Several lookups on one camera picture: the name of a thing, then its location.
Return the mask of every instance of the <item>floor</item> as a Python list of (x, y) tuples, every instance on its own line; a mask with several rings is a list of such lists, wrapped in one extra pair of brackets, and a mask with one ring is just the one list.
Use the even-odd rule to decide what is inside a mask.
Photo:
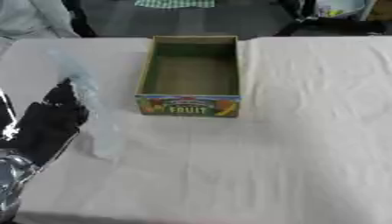
[(82, 0), (89, 23), (101, 37), (225, 35), (240, 39), (271, 36), (291, 21), (271, 0), (217, 0), (210, 9), (160, 10), (136, 0)]

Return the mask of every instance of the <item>open cardboard box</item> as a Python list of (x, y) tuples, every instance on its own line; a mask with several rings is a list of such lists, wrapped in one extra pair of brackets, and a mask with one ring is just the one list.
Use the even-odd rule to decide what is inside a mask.
[(136, 100), (144, 115), (236, 117), (237, 37), (155, 37)]

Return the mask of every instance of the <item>printed fruit graphic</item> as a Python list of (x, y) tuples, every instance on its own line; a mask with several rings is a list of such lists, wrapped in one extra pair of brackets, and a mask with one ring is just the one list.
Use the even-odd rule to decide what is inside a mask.
[(145, 98), (139, 98), (140, 109), (144, 113), (154, 112), (154, 108), (151, 106), (150, 101)]
[(217, 101), (215, 107), (220, 110), (216, 113), (216, 116), (227, 116), (237, 109), (237, 103), (235, 101)]
[(230, 108), (233, 104), (234, 104), (233, 101), (217, 101), (215, 107), (218, 110), (224, 110)]

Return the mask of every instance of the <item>white cloth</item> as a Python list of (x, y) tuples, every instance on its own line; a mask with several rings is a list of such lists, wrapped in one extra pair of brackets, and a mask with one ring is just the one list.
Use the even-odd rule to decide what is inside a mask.
[(128, 139), (118, 164), (75, 141), (25, 189), (22, 223), (392, 222), (392, 38), (241, 42), (237, 119), (139, 115), (149, 43), (22, 40), (4, 55), (0, 86), (19, 114), (54, 85), (55, 47), (104, 86)]
[(15, 39), (75, 38), (61, 0), (0, 0), (0, 57)]

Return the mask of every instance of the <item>plastic bag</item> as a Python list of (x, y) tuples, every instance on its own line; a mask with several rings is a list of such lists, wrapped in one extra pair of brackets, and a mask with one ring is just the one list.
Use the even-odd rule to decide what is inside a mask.
[(98, 158), (114, 160), (124, 148), (124, 138), (113, 109), (105, 107), (99, 99), (98, 84), (90, 73), (75, 59), (63, 52), (51, 50), (49, 54), (59, 65), (59, 79), (69, 78), (76, 97), (90, 112), (82, 128), (94, 138), (93, 154)]
[(318, 0), (318, 15), (324, 18), (347, 17), (362, 10), (365, 0)]

